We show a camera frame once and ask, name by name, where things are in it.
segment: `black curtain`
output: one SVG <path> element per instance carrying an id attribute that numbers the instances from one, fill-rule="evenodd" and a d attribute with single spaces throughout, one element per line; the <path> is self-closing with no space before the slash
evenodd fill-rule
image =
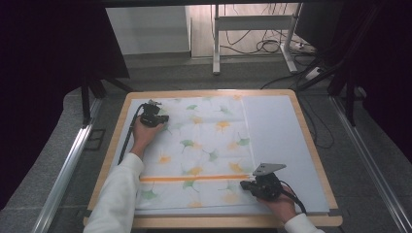
<path id="1" fill-rule="evenodd" d="M 412 161 L 412 1 L 386 1 L 355 56 L 363 106 Z"/>
<path id="2" fill-rule="evenodd" d="M 0 30 L 3 209 L 54 130 L 64 96 L 83 79 L 128 73 L 104 8 L 3 2 Z"/>

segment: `metal frame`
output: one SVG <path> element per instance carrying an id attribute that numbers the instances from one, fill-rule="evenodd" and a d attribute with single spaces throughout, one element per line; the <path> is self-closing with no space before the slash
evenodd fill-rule
<path id="1" fill-rule="evenodd" d="M 58 177 L 51 189 L 49 197 L 46 200 L 45 205 L 43 206 L 42 212 L 40 212 L 31 232 L 48 232 L 49 227 L 52 224 L 52 219 L 54 218 L 55 212 L 57 211 L 58 205 L 60 204 L 64 192 L 66 191 L 67 185 L 72 178 L 79 157 L 82 154 L 83 148 L 85 147 L 87 138 L 100 109 L 101 102 L 101 99 L 94 100 L 91 106 L 89 124 L 79 131 L 76 140 L 72 148 L 70 149 L 69 154 L 67 155 L 66 161 L 64 162 L 63 167 L 61 168 L 60 173 L 58 174 Z"/>
<path id="2" fill-rule="evenodd" d="M 343 126 L 345 127 L 352 143 L 354 144 L 356 150 L 358 151 L 358 154 L 360 155 L 360 159 L 363 162 L 363 165 L 369 173 L 370 178 L 375 183 L 379 194 L 381 195 L 389 212 L 392 215 L 392 218 L 399 228 L 399 232 L 412 232 L 412 225 L 408 215 L 406 214 L 403 206 L 397 199 L 395 192 L 392 190 L 375 160 L 373 159 L 373 155 L 367 149 L 367 146 L 361 138 L 361 135 L 359 134 L 357 128 L 355 126 L 352 126 L 351 122 L 346 118 L 345 107 L 343 107 L 342 103 L 339 100 L 339 97 L 329 96 L 329 100 L 332 102 L 335 111 L 338 113 Z"/>
<path id="3" fill-rule="evenodd" d="M 213 74 L 221 73 L 221 55 L 219 32 L 236 30 L 289 30 L 285 43 L 280 45 L 282 55 L 291 73 L 296 73 L 289 46 L 291 44 L 294 28 L 301 9 L 299 3 L 291 16 L 247 16 L 247 17 L 220 17 L 219 5 L 215 5 L 215 44 L 213 52 Z"/>

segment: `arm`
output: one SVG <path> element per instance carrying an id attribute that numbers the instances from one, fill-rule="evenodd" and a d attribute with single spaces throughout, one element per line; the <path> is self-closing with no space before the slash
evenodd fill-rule
<path id="1" fill-rule="evenodd" d="M 286 186 L 284 186 L 284 190 L 292 193 Z M 285 229 L 289 233 L 325 233 L 323 230 L 317 229 L 306 214 L 297 215 L 293 200 L 284 194 L 281 194 L 273 202 L 262 199 L 258 199 L 258 201 L 266 205 L 273 215 L 285 224 Z"/>
<path id="2" fill-rule="evenodd" d="M 144 150 L 162 126 L 149 128 L 137 118 L 133 128 L 133 147 L 103 184 L 84 232 L 130 232 L 139 176 L 144 169 Z"/>

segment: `white wall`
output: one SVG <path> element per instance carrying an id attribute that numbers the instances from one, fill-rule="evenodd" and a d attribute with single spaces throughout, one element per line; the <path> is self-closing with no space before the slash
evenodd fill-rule
<path id="1" fill-rule="evenodd" d="M 123 54 L 189 51 L 189 7 L 108 8 Z"/>

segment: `white surface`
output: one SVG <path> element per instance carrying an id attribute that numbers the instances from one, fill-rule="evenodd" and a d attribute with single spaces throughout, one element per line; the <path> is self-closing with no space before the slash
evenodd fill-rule
<path id="1" fill-rule="evenodd" d="M 189 8 L 106 9 L 122 54 L 189 51 Z"/>
<path id="2" fill-rule="evenodd" d="M 146 103 L 142 99 L 133 104 Z M 285 169 L 276 172 L 281 181 L 288 183 L 303 202 L 308 213 L 329 211 L 325 194 L 311 155 L 304 140 L 289 96 L 247 96 L 243 97 L 245 114 L 251 136 L 255 164 L 284 163 Z M 128 113 L 120 142 L 124 142 L 127 128 L 137 109 L 132 106 Z M 119 161 L 122 143 L 118 145 L 113 166 Z M 169 209 L 140 211 L 136 215 L 226 215 L 265 214 L 261 204 L 234 207 L 213 207 L 196 209 Z"/>

